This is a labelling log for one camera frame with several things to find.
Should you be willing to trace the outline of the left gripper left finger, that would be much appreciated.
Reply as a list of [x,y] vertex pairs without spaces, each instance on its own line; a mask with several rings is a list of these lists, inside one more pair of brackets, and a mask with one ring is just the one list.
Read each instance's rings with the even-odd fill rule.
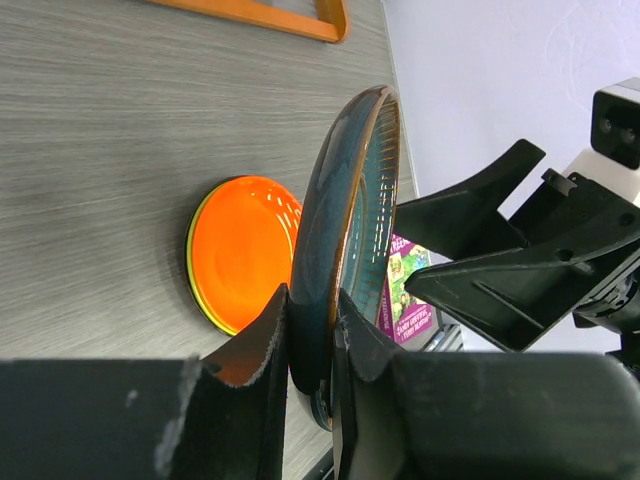
[[2,477],[280,478],[287,297],[205,357],[3,361]]

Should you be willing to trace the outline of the orange plate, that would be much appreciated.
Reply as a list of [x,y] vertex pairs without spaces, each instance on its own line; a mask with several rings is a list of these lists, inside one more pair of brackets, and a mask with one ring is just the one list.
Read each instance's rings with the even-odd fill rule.
[[301,210],[282,185],[244,175],[214,186],[191,217],[188,285],[203,317],[230,338],[207,359],[226,385],[255,383],[282,341]]

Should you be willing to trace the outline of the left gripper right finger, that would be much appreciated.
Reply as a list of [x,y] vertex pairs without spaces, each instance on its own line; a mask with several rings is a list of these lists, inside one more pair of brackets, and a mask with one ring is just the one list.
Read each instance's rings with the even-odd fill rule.
[[339,479],[635,479],[639,385],[591,354],[407,351],[338,303]]

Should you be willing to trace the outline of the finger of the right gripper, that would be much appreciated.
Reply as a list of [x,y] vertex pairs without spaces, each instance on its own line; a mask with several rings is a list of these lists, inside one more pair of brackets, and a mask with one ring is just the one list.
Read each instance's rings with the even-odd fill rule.
[[498,207],[544,156],[531,142],[516,141],[470,178],[399,204],[394,233],[450,260],[525,247],[525,236]]
[[536,276],[537,264],[527,248],[428,267],[412,274],[407,291],[449,314],[503,351],[524,351],[546,335],[551,326],[533,311],[525,292]]

